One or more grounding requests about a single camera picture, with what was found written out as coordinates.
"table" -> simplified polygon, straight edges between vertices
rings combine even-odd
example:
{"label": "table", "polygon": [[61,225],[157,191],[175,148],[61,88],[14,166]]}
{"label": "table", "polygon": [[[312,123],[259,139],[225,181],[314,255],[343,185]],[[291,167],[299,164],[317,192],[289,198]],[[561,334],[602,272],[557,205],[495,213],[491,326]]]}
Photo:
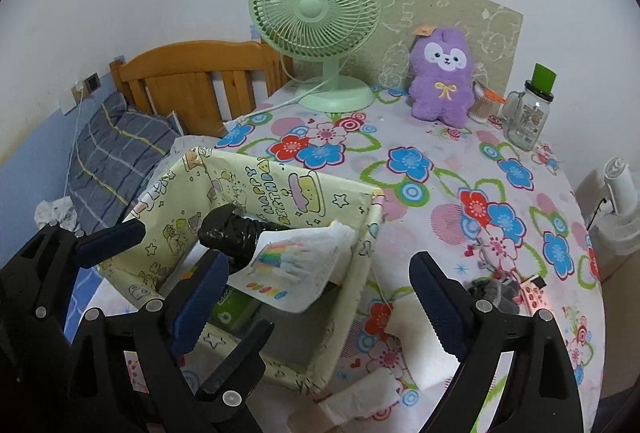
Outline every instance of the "table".
{"label": "table", "polygon": [[[374,266],[351,326],[330,391],[339,391],[381,366],[402,386],[398,402],[352,421],[346,432],[417,432],[440,400],[447,381],[419,391],[399,341],[385,334],[390,315],[383,300],[412,291],[408,263],[427,250],[444,273],[462,283],[486,277],[472,247],[491,240],[503,266],[526,279],[540,274],[562,330],[582,402],[585,431],[596,413],[604,366],[604,308],[593,248],[571,186],[551,148],[511,146],[501,122],[467,121],[464,129],[424,122],[410,114],[403,90],[372,86],[373,105],[356,113],[317,113],[292,104],[256,114],[222,138],[217,148],[352,178],[385,191],[385,223]],[[291,99],[283,88],[265,108]],[[474,427],[493,417],[510,365],[503,354],[492,390]],[[207,352],[186,356],[182,368],[193,388],[212,370]],[[303,397],[260,385],[250,407],[265,431],[286,431],[287,415]]]}

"wooden bed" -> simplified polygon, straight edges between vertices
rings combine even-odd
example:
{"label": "wooden bed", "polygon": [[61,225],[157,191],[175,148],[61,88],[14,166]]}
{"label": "wooden bed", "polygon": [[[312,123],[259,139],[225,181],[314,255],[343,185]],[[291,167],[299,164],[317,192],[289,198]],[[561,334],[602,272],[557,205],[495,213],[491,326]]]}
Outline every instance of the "wooden bed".
{"label": "wooden bed", "polygon": [[[291,58],[283,59],[289,74]],[[143,113],[175,111],[194,135],[222,137],[226,131],[213,88],[212,72],[222,73],[231,118],[254,111],[250,72],[264,72],[267,94],[289,80],[280,54],[265,42],[188,41],[154,48],[128,63],[113,61],[111,74],[127,102]]]}

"fabric basket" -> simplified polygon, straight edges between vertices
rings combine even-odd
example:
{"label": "fabric basket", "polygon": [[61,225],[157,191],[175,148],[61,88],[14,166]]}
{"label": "fabric basket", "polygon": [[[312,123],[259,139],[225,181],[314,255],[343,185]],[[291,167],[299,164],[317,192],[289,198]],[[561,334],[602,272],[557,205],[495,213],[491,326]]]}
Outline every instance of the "fabric basket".
{"label": "fabric basket", "polygon": [[[196,242],[202,219],[215,207],[233,203],[243,212],[291,227],[322,227],[339,220],[354,228],[359,238],[351,263],[308,366],[262,355],[267,380],[307,394],[324,389],[334,373],[369,273],[383,201],[382,190],[352,180],[194,148],[145,191],[126,218],[145,223],[142,243],[100,267],[140,308],[149,299],[161,299],[157,289]],[[239,339],[207,324],[198,341],[226,357]]]}

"metal bolt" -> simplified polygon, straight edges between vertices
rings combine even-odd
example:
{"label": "metal bolt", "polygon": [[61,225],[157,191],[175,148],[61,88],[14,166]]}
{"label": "metal bolt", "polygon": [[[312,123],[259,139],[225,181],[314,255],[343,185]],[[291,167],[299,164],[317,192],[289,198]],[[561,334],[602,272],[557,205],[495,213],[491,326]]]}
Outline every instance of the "metal bolt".
{"label": "metal bolt", "polygon": [[98,318],[100,312],[98,312],[97,308],[90,308],[87,312],[84,313],[84,319],[87,321],[93,321]]}
{"label": "metal bolt", "polygon": [[224,402],[227,406],[235,408],[242,404],[242,396],[230,389],[222,394],[222,402]]}
{"label": "metal bolt", "polygon": [[145,305],[146,309],[149,312],[158,312],[162,308],[162,300],[161,299],[151,299]]}
{"label": "metal bolt", "polygon": [[494,309],[494,306],[486,299],[479,299],[478,301],[476,301],[476,308],[481,312],[487,313],[491,312],[491,310]]}
{"label": "metal bolt", "polygon": [[540,311],[538,312],[538,315],[540,316],[540,319],[542,319],[543,321],[554,320],[554,315],[550,311],[548,311],[546,308],[540,309]]}

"green lid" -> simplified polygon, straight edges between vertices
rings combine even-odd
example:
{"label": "green lid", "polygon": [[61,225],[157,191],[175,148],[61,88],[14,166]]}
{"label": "green lid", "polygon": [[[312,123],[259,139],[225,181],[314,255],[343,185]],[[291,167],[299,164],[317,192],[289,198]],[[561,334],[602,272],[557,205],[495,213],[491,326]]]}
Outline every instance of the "green lid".
{"label": "green lid", "polygon": [[536,63],[536,67],[533,69],[533,77],[531,77],[531,86],[540,90],[540,92],[551,93],[555,80],[555,72],[542,66],[542,64]]}

